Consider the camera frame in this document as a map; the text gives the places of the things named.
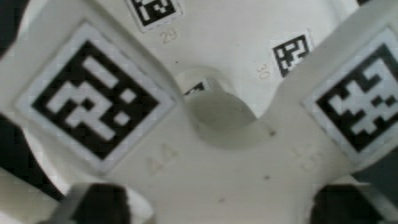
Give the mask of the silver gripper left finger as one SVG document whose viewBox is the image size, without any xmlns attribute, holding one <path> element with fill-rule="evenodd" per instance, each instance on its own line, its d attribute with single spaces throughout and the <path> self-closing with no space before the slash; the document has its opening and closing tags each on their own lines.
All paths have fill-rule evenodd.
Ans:
<svg viewBox="0 0 398 224">
<path fill-rule="evenodd" d="M 126 185 L 79 183 L 37 224 L 154 224 L 154 210 Z"/>
</svg>

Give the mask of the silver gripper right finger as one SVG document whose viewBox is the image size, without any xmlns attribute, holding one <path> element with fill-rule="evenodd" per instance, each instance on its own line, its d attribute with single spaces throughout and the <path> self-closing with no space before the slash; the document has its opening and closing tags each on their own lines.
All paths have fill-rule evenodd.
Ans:
<svg viewBox="0 0 398 224">
<path fill-rule="evenodd" d="M 369 184 L 326 185 L 312 202 L 309 224 L 398 224 L 398 205 Z"/>
</svg>

